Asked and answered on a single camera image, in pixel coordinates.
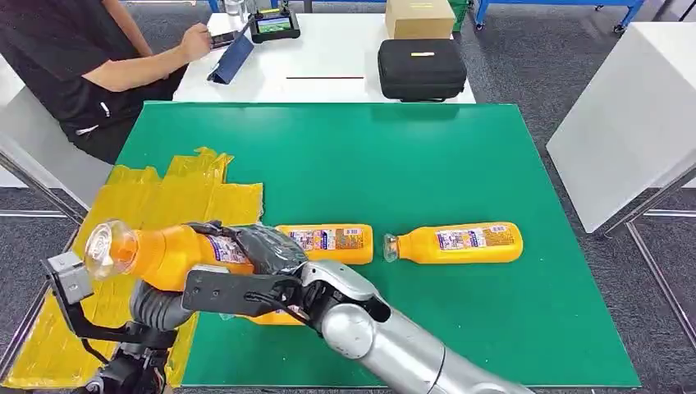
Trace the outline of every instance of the bottle cap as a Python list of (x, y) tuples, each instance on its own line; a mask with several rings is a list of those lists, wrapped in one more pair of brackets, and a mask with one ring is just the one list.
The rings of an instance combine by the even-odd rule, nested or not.
[(399, 258), (399, 246), (392, 234), (384, 235), (384, 259), (391, 263)]
[(85, 266), (94, 279), (127, 273), (138, 251), (138, 238), (128, 225), (110, 220), (97, 225), (85, 245)]

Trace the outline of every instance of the gray carpet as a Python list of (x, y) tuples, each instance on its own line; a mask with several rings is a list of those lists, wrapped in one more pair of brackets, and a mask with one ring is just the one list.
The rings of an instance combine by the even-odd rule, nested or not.
[[(301, 3), (292, 6), (301, 11)], [(195, 22), (205, 22), (209, 10), (205, 3), (131, 4), (145, 37), (156, 50), (170, 48)], [(650, 20), (656, 10), (650, 1), (639, 13), (638, 21)], [(382, 12), (382, 4), (317, 3), (315, 12)], [(517, 103), (537, 144), (556, 192), (575, 230), (607, 307), (614, 318), (630, 358), (639, 373), (643, 392), (681, 393), (696, 387), (696, 352), (689, 347), (672, 312), (627, 233), (613, 239), (584, 234), (560, 179), (546, 154), (544, 145), (568, 112), (584, 86), (611, 51), (618, 38), (611, 32), (623, 17), (623, 7), (490, 6), (486, 27), (476, 32), (471, 16), (465, 21), (460, 42), (469, 70), (469, 82), (480, 103)], [(0, 204), (16, 204), (21, 199), (0, 190)], [(696, 209), (696, 191), (683, 191), (661, 208)], [(0, 316), (0, 351), (18, 323), (22, 310), (33, 294), (31, 289), (41, 272), (20, 261), (57, 253), (71, 226), (44, 221), (10, 228), (0, 222), (6, 241), (0, 249), (0, 296), (9, 302), (9, 313)], [(692, 246), (692, 226), (688, 219), (642, 218), (638, 227), (684, 305), (696, 313), (696, 249)], [(56, 241), (47, 241), (55, 235)], [(6, 286), (6, 282), (20, 285)], [(230, 392), (230, 389), (177, 390), (186, 393)], [(234, 390), (235, 392), (338, 392), (337, 390)], [(538, 392), (589, 394), (610, 393), (613, 389), (556, 389)]]

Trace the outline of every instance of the cardboard box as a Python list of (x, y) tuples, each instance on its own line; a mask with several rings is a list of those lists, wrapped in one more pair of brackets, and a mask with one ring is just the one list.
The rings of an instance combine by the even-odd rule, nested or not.
[(455, 14), (447, 0), (387, 0), (392, 39), (449, 39)]

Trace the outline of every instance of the red line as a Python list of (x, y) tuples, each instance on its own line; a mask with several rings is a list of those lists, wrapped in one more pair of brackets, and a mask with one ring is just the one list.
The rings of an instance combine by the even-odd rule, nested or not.
[(363, 80), (364, 76), (287, 76), (288, 80)]

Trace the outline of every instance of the person's arm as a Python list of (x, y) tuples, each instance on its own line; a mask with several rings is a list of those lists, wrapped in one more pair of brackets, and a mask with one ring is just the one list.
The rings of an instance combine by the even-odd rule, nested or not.
[(82, 76), (112, 92), (122, 92), (150, 84), (210, 52), (212, 40), (205, 25), (194, 25), (184, 33), (181, 44), (150, 57), (108, 60)]
[(108, 13), (111, 14), (111, 18), (121, 27), (121, 30), (123, 30), (123, 33), (128, 37), (135, 49), (138, 50), (140, 56), (152, 56), (152, 49), (150, 49), (148, 42), (140, 32), (140, 28), (135, 24), (133, 17), (123, 4), (119, 0), (102, 0), (102, 4)]

